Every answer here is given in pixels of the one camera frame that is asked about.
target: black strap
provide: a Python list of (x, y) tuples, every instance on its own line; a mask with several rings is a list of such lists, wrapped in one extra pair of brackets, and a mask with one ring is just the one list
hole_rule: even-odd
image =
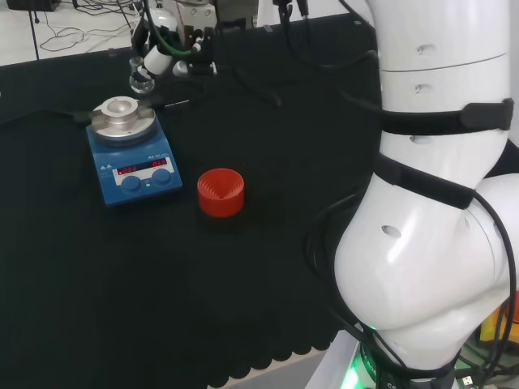
[(472, 103), (461, 111), (407, 113), (382, 111), (382, 130), (397, 135), (458, 135), (486, 130), (510, 130), (513, 100)]
[(474, 189), (413, 169), (382, 154), (375, 160), (375, 174), (391, 185), (451, 207), (466, 209), (474, 199)]
[(376, 347), (376, 345), (372, 345), (371, 348), (361, 345), (360, 355), (368, 374), (374, 381), (377, 373), (381, 373), (382, 375), (386, 376), (390, 375), (393, 378), (396, 378), (398, 381), (410, 381), (414, 379), (427, 378), (435, 378), (436, 380), (440, 381), (444, 381), (445, 379), (449, 381), (452, 379), (452, 381), (450, 381), (450, 384), (452, 385), (454, 379), (454, 366), (456, 365), (457, 358), (461, 353), (460, 350), (454, 359), (452, 359), (448, 364), (441, 366), (439, 369), (419, 370), (400, 366), (397, 363), (391, 361), (382, 350), (378, 349), (378, 351), (375, 353), (372, 347)]

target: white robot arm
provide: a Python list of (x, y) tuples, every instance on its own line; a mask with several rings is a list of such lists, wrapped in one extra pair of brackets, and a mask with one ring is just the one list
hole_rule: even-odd
[[(453, 113), (510, 98), (509, 0), (368, 4), (385, 111)], [(449, 135), (441, 128), (442, 135), (383, 130), (380, 153), (475, 189), (496, 210), (517, 252), (519, 175), (485, 179), (508, 139), (506, 130), (494, 128)], [(335, 260), (347, 306), (417, 370), (436, 370), (457, 357), (474, 329), (510, 295), (508, 272), (500, 231), (479, 201), (459, 209), (377, 173)]]

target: red object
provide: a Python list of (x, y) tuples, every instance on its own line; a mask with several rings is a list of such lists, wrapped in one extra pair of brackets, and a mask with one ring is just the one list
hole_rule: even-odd
[[(517, 296), (517, 302), (516, 302), (516, 310), (513, 315), (513, 322), (515, 324), (519, 324), (519, 292), (516, 292), (516, 296)], [(506, 317), (508, 317), (510, 315), (510, 304), (506, 305), (505, 313), (506, 313)]]
[(198, 200), (202, 211), (212, 217), (230, 217), (243, 208), (242, 176), (231, 169), (213, 169), (198, 180)]

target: blue knob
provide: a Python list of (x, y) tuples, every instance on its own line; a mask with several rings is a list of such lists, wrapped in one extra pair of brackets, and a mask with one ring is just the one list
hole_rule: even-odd
[(121, 188), (125, 192), (135, 193), (138, 192), (141, 188), (142, 184), (140, 180), (136, 176), (128, 176), (124, 180), (122, 180)]
[(166, 169), (158, 169), (152, 175), (152, 180), (157, 185), (167, 185), (171, 181), (171, 173)]

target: black cloth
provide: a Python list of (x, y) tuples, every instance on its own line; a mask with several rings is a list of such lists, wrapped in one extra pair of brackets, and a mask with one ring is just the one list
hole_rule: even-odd
[[(376, 64), (317, 77), (290, 60), (278, 32), (229, 34), (229, 46), (252, 83), (272, 84), (282, 108), (222, 75), (208, 87), (218, 98), (158, 114), (184, 183), (176, 196), (108, 209), (86, 134), (69, 118), (34, 113), (0, 126), (2, 389), (218, 387), (329, 346), (340, 323), (301, 240), (321, 208), (371, 171), (375, 119), (333, 89), (377, 97)], [(373, 48), (349, 17), (312, 32), (328, 63)], [(129, 57), (117, 50), (1, 68), (0, 122), (134, 96)], [(157, 83), (172, 102), (199, 93)], [(198, 211), (197, 180), (216, 167), (245, 179), (236, 220)]]

